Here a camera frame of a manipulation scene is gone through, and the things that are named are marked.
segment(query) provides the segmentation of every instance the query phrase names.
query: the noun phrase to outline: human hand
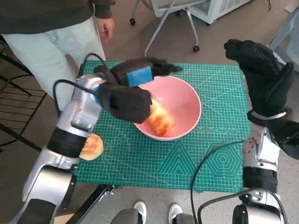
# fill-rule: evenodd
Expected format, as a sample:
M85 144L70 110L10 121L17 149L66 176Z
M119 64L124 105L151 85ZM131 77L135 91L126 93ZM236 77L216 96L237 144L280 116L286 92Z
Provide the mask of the human hand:
M113 37L114 27L115 27L113 19L96 18L96 22L100 32L100 36L104 38L104 41L106 42L110 41L111 38Z

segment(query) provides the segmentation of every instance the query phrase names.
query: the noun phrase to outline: white pants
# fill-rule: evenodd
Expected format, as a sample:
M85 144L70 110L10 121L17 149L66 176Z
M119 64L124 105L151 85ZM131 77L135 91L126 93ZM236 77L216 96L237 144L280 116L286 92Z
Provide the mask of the white pants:
M77 74L67 61L67 54L72 56L78 67L91 52L105 60L93 17L83 23L42 34L9 34L3 37L15 56L32 72L41 88L51 97L56 80L76 81ZM59 109L63 110L71 98L73 87L58 84L56 91Z

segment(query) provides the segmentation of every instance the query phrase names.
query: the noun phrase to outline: blue tape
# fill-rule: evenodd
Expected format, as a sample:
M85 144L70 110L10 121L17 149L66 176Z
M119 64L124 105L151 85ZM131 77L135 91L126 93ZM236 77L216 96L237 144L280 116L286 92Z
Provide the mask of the blue tape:
M150 67L145 67L127 73L130 87L136 87L153 80Z

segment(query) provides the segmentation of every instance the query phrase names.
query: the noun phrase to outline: black glove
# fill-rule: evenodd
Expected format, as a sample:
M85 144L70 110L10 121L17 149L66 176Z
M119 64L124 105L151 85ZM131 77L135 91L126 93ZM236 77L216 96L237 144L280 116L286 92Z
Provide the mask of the black glove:
M224 48L227 59L237 61L246 77L253 111L266 117L284 112L293 63L280 70L272 51L253 41L229 40Z
M168 76L171 72L181 70L182 68L168 64L165 60L139 58L120 63L111 70L100 65L94 69L94 73L109 83L136 87L153 80L155 76Z
M100 104L114 117L140 124L150 115L152 102L150 92L136 86L180 70L154 58L129 60L111 70L98 66L95 74L106 80L97 91Z

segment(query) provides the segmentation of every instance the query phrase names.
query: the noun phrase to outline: person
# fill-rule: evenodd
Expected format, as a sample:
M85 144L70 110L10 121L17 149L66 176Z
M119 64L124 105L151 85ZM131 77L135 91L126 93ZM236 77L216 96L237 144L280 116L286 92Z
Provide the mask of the person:
M0 34L41 88L53 97L56 80L76 80L77 74L66 55L78 67L91 52L105 60L98 30L102 40L113 37L110 6L114 4L113 0L1 1ZM57 86L60 110L72 92L70 85Z
M137 202L133 208L121 210L112 220L111 224L145 224L146 206L142 201ZM168 213L169 224L194 224L194 217L183 213L178 204L173 204Z

